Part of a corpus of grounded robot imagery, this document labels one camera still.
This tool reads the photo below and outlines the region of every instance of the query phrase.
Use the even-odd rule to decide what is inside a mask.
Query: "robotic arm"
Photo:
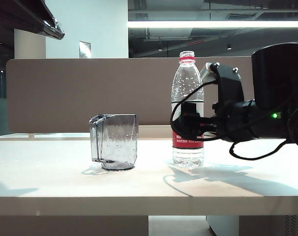
[[[298,145],[298,44],[268,46],[251,58],[254,100],[244,100],[237,67],[206,63],[200,72],[203,85],[177,104],[182,114],[176,120],[172,114],[172,129],[189,140],[233,142],[230,153],[246,160],[271,155],[286,143]],[[194,104],[186,100],[208,84],[217,84],[218,102],[212,106],[215,115],[204,118],[196,112]],[[207,131],[216,137],[200,138]],[[273,152],[257,158],[239,157],[233,152],[235,144],[253,139],[285,141]]]

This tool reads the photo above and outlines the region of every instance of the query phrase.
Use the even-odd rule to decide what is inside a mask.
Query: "red label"
[[[203,141],[192,141],[183,139],[173,130],[173,147],[174,148],[203,148]]]

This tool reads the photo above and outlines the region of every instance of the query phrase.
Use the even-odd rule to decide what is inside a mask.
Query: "bottle label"
[[[203,141],[193,141],[193,140],[183,139],[180,135],[176,134],[175,131],[173,130],[173,147],[187,148],[187,149],[203,148]]]
[[[197,112],[203,117],[203,101],[193,101],[196,104]],[[172,102],[172,110],[175,108],[177,102]],[[176,109],[174,114],[173,120],[179,117],[181,113],[181,107],[179,106]],[[187,149],[194,149],[194,148],[203,148],[203,141],[193,141],[193,140],[186,140],[183,139],[180,135],[176,134],[173,130],[173,147],[174,148],[187,148]]]

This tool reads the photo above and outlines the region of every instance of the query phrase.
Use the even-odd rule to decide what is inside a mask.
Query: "floor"
[[[149,216],[149,236],[213,236],[205,216]]]

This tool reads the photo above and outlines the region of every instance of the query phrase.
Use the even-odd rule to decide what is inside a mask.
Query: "white wall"
[[[45,37],[39,34],[15,29],[15,58],[45,58]]]
[[[61,22],[62,40],[46,38],[47,58],[79,58],[79,40],[93,58],[128,58],[127,0],[46,0]]]

